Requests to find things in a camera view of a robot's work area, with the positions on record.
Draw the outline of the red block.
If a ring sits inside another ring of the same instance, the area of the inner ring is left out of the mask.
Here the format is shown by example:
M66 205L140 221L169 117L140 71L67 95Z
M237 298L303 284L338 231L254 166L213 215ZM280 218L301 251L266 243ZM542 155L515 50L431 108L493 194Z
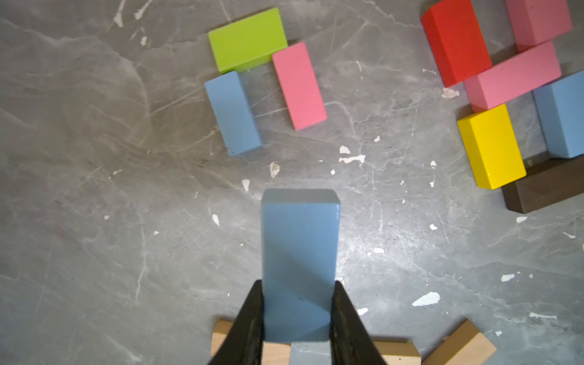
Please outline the red block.
M450 88L492 67L471 0L443 0L421 22L444 86Z

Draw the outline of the yellow block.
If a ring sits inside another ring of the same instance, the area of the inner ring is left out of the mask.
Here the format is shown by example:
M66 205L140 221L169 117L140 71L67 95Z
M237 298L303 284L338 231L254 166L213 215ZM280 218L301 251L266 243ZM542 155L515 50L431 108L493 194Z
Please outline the yellow block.
M505 104L457 122L478 187L498 189L526 176Z

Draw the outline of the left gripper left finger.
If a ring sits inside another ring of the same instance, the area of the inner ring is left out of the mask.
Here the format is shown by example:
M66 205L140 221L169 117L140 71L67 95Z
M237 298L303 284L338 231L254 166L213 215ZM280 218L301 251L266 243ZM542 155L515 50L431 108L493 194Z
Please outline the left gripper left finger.
M226 339L208 365L260 365L264 339L262 281L257 280L251 287Z

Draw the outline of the wooden block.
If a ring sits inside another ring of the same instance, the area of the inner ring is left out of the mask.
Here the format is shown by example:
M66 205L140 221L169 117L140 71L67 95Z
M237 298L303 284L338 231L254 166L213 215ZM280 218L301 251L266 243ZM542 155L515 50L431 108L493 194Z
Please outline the wooden block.
M496 351L495 345L467 319L422 364L483 364Z
M421 365L421 355L411 342L374 341L387 365Z
M223 345L233 323L229 320L217 321L211 338L211 357L214 357ZM289 365L291 345L264 342L262 365Z

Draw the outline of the pink block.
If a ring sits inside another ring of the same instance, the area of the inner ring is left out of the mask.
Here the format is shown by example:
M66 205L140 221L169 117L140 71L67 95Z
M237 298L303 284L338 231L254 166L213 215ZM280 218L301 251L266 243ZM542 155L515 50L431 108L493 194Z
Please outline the pink block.
M275 53L272 61L296 131L325 121L328 116L305 42Z
M464 82L471 108L480 113L561 77L552 41L532 47Z
M506 0L519 53L573 29L567 0Z

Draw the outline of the green block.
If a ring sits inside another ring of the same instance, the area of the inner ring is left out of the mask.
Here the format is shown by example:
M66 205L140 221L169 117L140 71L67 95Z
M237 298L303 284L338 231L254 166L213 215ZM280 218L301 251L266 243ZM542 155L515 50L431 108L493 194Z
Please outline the green block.
M277 8L260 12L208 33L220 73L246 71L272 61L272 55L288 47Z

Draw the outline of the dark brown block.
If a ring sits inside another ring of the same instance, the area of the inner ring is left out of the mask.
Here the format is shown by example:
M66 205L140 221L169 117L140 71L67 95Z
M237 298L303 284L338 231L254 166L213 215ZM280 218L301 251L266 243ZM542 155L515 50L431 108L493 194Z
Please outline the dark brown block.
M583 156L541 162L501 190L506 208L522 214L583 194Z

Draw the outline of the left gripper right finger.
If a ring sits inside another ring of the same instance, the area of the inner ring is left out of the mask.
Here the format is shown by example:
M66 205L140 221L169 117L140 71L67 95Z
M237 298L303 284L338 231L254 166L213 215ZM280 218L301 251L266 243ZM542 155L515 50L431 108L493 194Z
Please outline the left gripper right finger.
M332 297L329 339L332 364L386 365L340 281Z

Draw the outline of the light blue block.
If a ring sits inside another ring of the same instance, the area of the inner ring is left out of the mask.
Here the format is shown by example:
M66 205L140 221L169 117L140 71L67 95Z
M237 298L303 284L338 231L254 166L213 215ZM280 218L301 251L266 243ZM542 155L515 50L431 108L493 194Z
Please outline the light blue block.
M205 83L224 144L231 156L261 148L259 133L249 100L237 71L230 71Z
M268 189L261 201L265 340L329 338L341 202L331 189Z

